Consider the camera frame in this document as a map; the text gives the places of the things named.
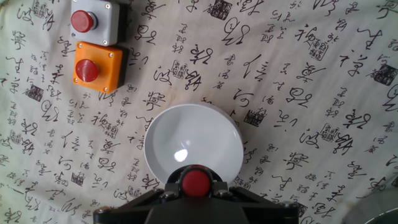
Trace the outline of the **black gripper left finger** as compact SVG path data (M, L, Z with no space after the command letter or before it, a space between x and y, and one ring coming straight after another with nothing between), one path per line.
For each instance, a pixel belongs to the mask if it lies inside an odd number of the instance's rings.
M94 224L145 223L150 211L166 202L181 197L178 183L166 184L164 189L154 189L118 207L103 206L93 212Z

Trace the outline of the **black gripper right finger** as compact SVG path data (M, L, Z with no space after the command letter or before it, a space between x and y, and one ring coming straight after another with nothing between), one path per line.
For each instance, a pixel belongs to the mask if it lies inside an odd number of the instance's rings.
M299 206L293 202L273 203L242 187L215 182L211 194L211 219L215 223L299 222Z

